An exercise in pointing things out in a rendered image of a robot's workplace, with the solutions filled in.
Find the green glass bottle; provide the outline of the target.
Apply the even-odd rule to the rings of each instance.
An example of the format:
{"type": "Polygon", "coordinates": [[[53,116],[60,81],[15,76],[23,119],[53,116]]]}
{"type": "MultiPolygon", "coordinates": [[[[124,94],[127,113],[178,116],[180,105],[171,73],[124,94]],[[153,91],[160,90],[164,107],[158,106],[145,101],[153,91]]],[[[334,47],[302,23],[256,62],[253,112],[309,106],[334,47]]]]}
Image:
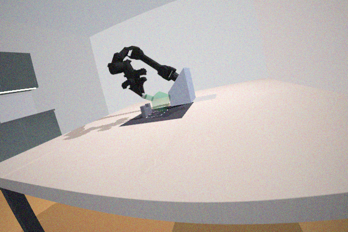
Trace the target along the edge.
{"type": "Polygon", "coordinates": [[[147,95],[145,93],[142,93],[143,99],[149,100],[152,102],[152,108],[154,110],[165,112],[169,106],[170,103],[170,95],[163,92],[157,92],[154,96],[147,95]]]}

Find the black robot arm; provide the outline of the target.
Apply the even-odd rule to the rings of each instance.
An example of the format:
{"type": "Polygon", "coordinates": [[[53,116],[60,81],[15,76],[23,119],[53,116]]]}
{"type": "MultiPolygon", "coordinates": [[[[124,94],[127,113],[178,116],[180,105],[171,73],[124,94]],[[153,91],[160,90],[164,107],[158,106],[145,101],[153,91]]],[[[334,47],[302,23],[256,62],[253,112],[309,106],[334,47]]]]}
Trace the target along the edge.
{"type": "MultiPolygon", "coordinates": [[[[115,75],[115,74],[120,74],[124,73],[130,68],[133,68],[130,64],[132,62],[131,60],[127,59],[124,60],[125,57],[129,57],[130,59],[135,59],[135,60],[141,60],[151,66],[153,69],[155,69],[162,78],[166,80],[173,80],[175,81],[178,77],[178,73],[176,73],[176,69],[170,66],[166,65],[160,65],[153,59],[149,58],[144,54],[144,52],[136,46],[130,46],[130,47],[124,47],[121,52],[114,53],[113,59],[111,63],[108,63],[108,68],[110,71],[110,74],[115,75]],[[129,50],[132,50],[132,53],[130,56],[128,56],[129,50]],[[124,61],[123,61],[124,60],[124,61]]],[[[136,76],[140,77],[143,75],[147,75],[146,69],[141,68],[140,70],[133,70],[132,69],[132,76],[133,78],[136,78],[136,76]]]]}

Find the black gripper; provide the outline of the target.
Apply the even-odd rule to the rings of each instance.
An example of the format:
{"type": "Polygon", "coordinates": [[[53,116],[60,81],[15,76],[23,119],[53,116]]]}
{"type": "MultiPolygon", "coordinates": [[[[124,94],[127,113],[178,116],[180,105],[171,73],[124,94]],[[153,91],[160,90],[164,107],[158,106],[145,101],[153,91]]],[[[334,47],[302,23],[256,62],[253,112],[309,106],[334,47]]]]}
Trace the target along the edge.
{"type": "Polygon", "coordinates": [[[133,78],[132,76],[132,69],[130,68],[127,71],[124,72],[124,77],[126,77],[128,80],[122,83],[122,88],[126,89],[128,86],[130,86],[128,89],[132,90],[133,92],[137,93],[139,96],[142,97],[142,93],[144,92],[144,82],[147,80],[146,77],[138,77],[133,78]]]}

